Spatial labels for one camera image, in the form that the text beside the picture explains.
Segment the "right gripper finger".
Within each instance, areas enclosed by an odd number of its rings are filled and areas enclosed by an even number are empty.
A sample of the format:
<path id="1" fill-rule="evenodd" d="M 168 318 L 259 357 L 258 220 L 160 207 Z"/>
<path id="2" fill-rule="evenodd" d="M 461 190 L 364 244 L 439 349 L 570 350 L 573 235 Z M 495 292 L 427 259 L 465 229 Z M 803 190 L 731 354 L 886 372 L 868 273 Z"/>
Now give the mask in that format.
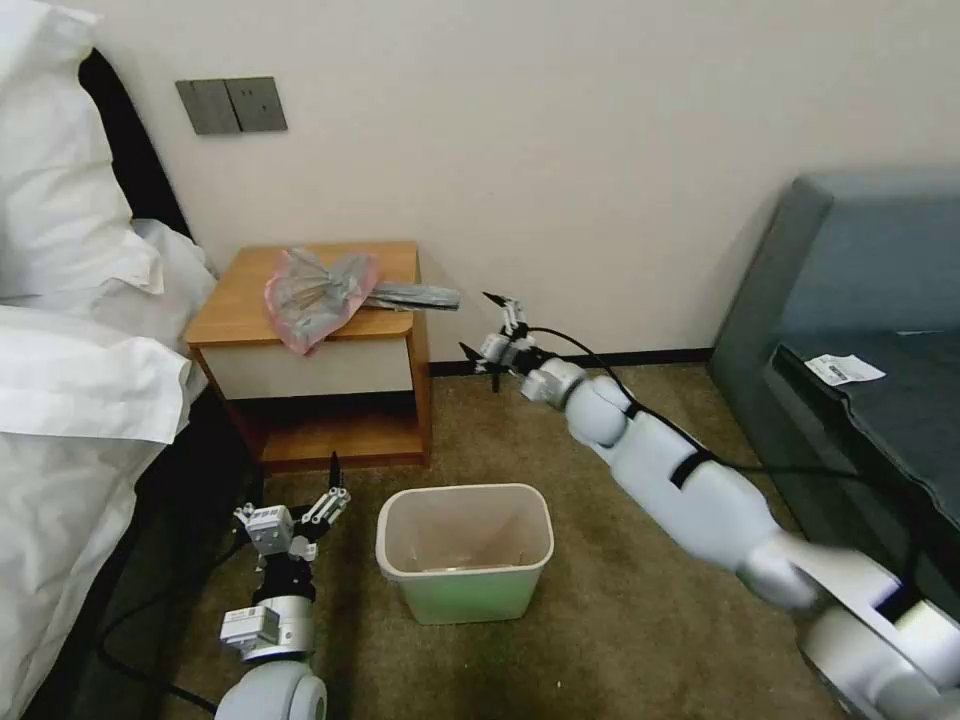
<path id="1" fill-rule="evenodd" d="M 520 302 L 512 297 L 484 291 L 483 295 L 502 311 L 502 335 L 524 335 L 525 313 Z"/>
<path id="2" fill-rule="evenodd" d="M 500 366 L 486 355 L 463 342 L 459 342 L 458 345 L 466 360 L 473 365 L 473 372 L 475 374 L 496 375 L 500 373 Z"/>

